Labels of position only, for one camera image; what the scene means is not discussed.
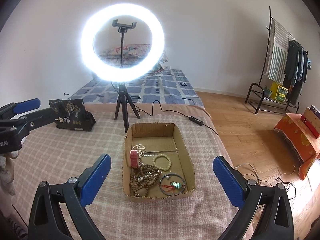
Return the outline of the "left hand in glove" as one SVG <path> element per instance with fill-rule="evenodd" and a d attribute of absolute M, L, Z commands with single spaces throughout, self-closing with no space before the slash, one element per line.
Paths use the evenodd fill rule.
<path fill-rule="evenodd" d="M 0 156 L 0 176 L 1 176 L 1 188 L 7 194 L 14 196 L 16 193 L 14 186 L 14 162 L 19 156 L 19 151 L 9 152 L 1 154 Z"/>

